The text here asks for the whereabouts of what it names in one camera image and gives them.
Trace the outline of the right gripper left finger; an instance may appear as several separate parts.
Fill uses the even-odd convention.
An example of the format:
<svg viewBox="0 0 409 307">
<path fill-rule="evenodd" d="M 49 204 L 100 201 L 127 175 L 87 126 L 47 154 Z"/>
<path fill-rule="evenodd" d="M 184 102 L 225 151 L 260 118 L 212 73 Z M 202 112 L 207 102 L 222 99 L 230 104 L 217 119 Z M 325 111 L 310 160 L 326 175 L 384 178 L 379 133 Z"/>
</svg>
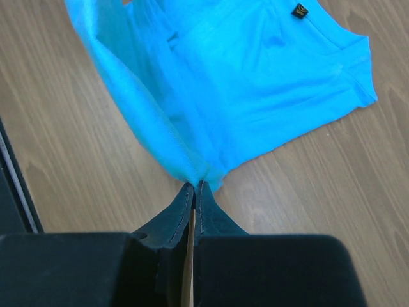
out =
<svg viewBox="0 0 409 307">
<path fill-rule="evenodd" d="M 1 236 L 2 306 L 181 306 L 194 188 L 128 232 Z"/>
</svg>

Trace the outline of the turquoise t shirt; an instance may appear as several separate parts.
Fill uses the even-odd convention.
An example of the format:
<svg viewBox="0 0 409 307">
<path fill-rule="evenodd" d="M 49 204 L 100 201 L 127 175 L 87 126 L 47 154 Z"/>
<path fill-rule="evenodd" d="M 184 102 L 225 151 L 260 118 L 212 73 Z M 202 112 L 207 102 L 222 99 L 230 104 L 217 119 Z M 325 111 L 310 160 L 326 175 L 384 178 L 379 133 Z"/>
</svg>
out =
<svg viewBox="0 0 409 307">
<path fill-rule="evenodd" d="M 140 144 L 216 191 L 239 165 L 376 101 L 367 36 L 317 1 L 67 1 Z"/>
</svg>

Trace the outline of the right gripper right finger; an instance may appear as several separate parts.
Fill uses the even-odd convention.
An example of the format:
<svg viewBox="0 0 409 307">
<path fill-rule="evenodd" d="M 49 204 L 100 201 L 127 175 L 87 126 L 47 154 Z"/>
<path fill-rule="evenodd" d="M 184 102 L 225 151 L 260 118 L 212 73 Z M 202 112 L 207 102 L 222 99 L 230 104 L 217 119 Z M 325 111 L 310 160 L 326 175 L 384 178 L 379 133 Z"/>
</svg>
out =
<svg viewBox="0 0 409 307">
<path fill-rule="evenodd" d="M 344 244 L 329 235 L 251 235 L 200 182 L 195 199 L 196 306 L 365 306 Z"/>
</svg>

